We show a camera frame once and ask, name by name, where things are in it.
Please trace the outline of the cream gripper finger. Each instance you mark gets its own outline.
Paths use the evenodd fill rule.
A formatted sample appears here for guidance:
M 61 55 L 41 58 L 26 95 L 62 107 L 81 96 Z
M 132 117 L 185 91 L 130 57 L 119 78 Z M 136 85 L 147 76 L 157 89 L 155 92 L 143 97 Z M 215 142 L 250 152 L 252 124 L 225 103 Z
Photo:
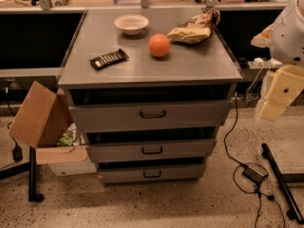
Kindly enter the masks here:
M 273 25 L 269 25 L 251 40 L 251 45 L 258 48 L 268 48 Z
M 288 65 L 270 72 L 263 80 L 258 117 L 277 120 L 304 90 L 304 68 Z

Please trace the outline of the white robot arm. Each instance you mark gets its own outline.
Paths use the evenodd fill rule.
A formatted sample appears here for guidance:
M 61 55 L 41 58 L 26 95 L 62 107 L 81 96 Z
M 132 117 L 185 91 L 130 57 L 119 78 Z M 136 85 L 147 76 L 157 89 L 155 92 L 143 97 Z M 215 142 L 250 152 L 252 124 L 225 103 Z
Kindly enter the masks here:
M 268 48 L 282 66 L 263 79 L 256 116 L 277 120 L 304 90 L 304 0 L 291 0 L 251 45 Z

